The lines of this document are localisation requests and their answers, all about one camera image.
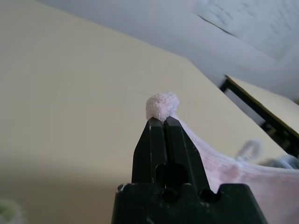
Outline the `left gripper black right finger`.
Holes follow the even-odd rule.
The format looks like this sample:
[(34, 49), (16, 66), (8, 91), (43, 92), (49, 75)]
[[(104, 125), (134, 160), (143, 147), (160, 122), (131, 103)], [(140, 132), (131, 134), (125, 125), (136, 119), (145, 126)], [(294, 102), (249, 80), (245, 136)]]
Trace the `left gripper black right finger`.
[(167, 162), (175, 183), (191, 184), (196, 191), (210, 190), (201, 156), (180, 122), (168, 117), (164, 122)]

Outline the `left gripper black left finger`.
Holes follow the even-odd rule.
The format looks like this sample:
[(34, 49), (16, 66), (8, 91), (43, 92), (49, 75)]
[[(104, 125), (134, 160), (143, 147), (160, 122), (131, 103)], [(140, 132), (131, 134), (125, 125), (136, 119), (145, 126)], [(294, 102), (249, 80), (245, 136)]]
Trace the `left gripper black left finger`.
[(165, 164), (166, 158), (163, 125), (150, 118), (134, 150), (132, 183), (157, 183), (157, 167)]

